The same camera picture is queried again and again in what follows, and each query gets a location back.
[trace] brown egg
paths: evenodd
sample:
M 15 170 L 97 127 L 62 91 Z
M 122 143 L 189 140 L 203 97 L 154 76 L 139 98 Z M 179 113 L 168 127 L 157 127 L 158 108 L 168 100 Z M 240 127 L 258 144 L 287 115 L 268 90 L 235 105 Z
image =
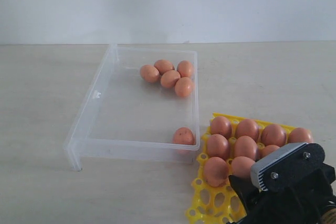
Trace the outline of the brown egg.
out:
M 161 77 L 161 86 L 166 89 L 170 89 L 175 86 L 180 78 L 181 75 L 179 72 L 175 70 L 169 70 Z
M 183 60 L 177 65 L 181 77 L 191 77 L 194 74 L 194 66 L 190 61 Z
M 243 179 L 251 179 L 251 166 L 256 162 L 248 157 L 235 157 L 231 162 L 232 174 Z
M 229 139 L 232 133 L 230 120 L 224 116 L 216 116 L 210 123 L 210 132 L 211 134 L 220 134 Z
M 173 135 L 173 144 L 186 144 L 186 145 L 194 145 L 195 144 L 195 137 L 193 132 L 187 128 L 182 127 L 175 131 Z M 188 150 L 177 150 L 180 154 L 186 154 Z
M 160 74 L 164 74 L 169 70 L 175 70 L 174 65 L 168 60 L 158 60 L 154 63 Z
M 234 157 L 249 157 L 256 160 L 258 157 L 258 146 L 249 136 L 241 136 L 237 139 L 234 148 Z
M 211 135 L 206 141 L 206 152 L 209 157 L 220 157 L 227 160 L 230 157 L 229 142 L 222 135 Z
M 220 157 L 211 157 L 205 162 L 203 176 L 210 186 L 223 186 L 229 176 L 229 166 Z
M 182 77 L 175 85 L 175 93 L 178 97 L 187 97 L 194 90 L 194 83 L 188 77 Z
M 288 143 L 313 143 L 314 139 L 310 130 L 296 128 L 288 135 Z
M 236 128 L 236 138 L 241 136 L 250 136 L 254 141 L 257 141 L 259 137 L 259 126 L 256 121 L 244 119 L 238 123 Z
M 154 83 L 160 78 L 160 73 L 152 65 L 144 65 L 140 69 L 140 76 L 147 82 Z
M 277 149 L 279 149 L 280 147 L 278 145 L 267 145 L 265 148 L 260 150 L 260 158 L 266 157 L 268 154 L 276 151 Z
M 286 131 L 279 124 L 267 125 L 261 133 L 260 140 L 265 146 L 275 144 L 282 147 L 286 143 Z

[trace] plastic container lid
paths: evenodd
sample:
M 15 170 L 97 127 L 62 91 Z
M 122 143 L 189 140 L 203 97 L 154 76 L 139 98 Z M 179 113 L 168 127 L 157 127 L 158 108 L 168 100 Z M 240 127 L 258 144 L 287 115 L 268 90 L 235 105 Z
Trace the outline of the plastic container lid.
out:
M 159 59 L 175 68 L 182 60 L 193 63 L 189 97 L 142 80 L 140 68 Z M 193 131 L 195 145 L 172 143 L 180 127 Z M 197 53 L 115 45 L 106 51 L 64 144 L 74 170 L 82 170 L 83 156 L 192 163 L 199 146 Z

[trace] yellow egg tray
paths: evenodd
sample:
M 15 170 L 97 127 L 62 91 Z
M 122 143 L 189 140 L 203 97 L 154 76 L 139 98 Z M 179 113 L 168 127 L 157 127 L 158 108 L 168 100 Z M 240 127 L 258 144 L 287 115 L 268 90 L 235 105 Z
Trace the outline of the yellow egg tray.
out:
M 231 158 L 226 161 L 229 164 L 229 174 L 232 174 L 231 161 L 233 158 L 233 147 L 236 142 L 236 139 L 234 138 L 236 127 L 238 123 L 245 118 L 213 113 L 213 118 L 217 116 L 225 116 L 231 121 L 232 124 L 232 135 L 228 140 L 230 143 Z M 259 139 L 257 141 L 257 145 L 261 150 L 265 147 L 264 144 L 260 142 L 261 133 L 267 125 L 273 123 L 261 120 L 254 121 L 256 121 L 259 125 Z M 286 130 L 287 138 L 288 134 L 293 129 L 295 129 L 295 127 L 292 126 L 281 126 Z M 230 182 L 228 180 L 226 185 L 222 187 L 211 187 L 205 182 L 203 178 L 203 166 L 208 159 L 208 155 L 206 154 L 206 141 L 210 135 L 211 133 L 209 126 L 206 130 L 206 133 L 202 136 L 202 140 L 204 141 L 202 153 L 200 153 L 197 157 L 197 161 L 199 162 L 199 169 L 197 172 L 197 178 L 195 178 L 192 182 L 192 187 L 195 189 L 192 206 L 186 211 L 186 216 L 188 217 L 190 224 L 226 224 L 228 221 L 238 221 L 242 217 L 246 216 L 243 205 L 241 204 L 237 194 L 231 188 Z

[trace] beige tabletop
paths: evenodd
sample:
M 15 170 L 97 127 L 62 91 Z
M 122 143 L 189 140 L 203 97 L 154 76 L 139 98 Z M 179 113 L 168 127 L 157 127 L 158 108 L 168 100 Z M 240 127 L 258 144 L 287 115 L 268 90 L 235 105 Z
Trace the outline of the beige tabletop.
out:
M 195 50 L 212 112 L 312 130 L 336 166 L 336 42 L 141 45 Z M 62 144 L 107 45 L 0 46 L 0 223 L 188 223 L 197 164 L 83 158 Z

